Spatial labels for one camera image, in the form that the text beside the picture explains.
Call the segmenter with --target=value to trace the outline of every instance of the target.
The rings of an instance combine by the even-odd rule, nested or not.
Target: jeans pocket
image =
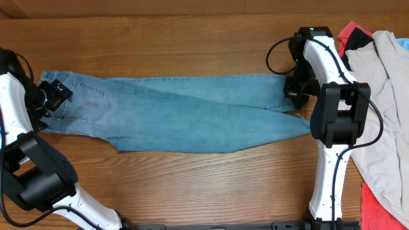
[[[71,89],[72,102],[64,102],[57,119],[73,119],[97,122],[111,109],[108,93],[83,83],[76,82]]]

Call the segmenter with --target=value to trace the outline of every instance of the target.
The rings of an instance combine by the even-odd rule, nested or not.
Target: blue cloth
[[[403,46],[403,48],[409,50],[409,38],[398,38],[396,39],[396,41],[398,42],[398,44]]]
[[[281,75],[97,78],[44,72],[73,91],[46,132],[99,137],[119,151],[230,153],[309,133]]]

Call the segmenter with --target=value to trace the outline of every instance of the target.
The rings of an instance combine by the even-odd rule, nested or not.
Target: wooden table
[[[354,20],[370,31],[409,37],[409,14],[274,14],[90,19],[0,20],[0,46],[23,54],[38,81],[44,70],[99,77],[268,73],[265,54],[300,26],[329,26],[334,35]],[[288,48],[271,65],[294,65]],[[314,100],[301,114],[311,114]],[[232,154],[118,153],[100,139],[42,134],[76,168],[81,185],[135,224],[269,223],[300,220],[313,194],[316,141],[310,136]],[[362,178],[348,164],[345,220],[360,220]],[[11,202],[19,222],[38,216]],[[53,215],[30,229],[75,229]],[[0,218],[0,229],[13,229]]]

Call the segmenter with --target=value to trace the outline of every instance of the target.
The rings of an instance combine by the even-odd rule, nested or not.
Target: white cloth
[[[374,42],[346,55],[351,74],[370,85],[385,130],[376,144],[353,150],[352,158],[380,204],[409,228],[409,51],[388,31],[377,31],[372,38]],[[370,108],[357,144],[372,141],[378,131]]]

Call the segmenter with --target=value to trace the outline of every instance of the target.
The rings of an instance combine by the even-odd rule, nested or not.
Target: black cloth
[[[358,48],[362,48],[372,41],[373,41],[372,37],[369,36],[368,34],[365,34],[365,32],[363,32],[359,28],[356,27],[352,31],[350,37],[348,38],[348,41],[346,41],[344,55],[341,57],[341,60],[343,61],[347,70],[351,71],[351,67],[350,64],[348,63],[348,56],[345,54],[345,51],[357,50]]]

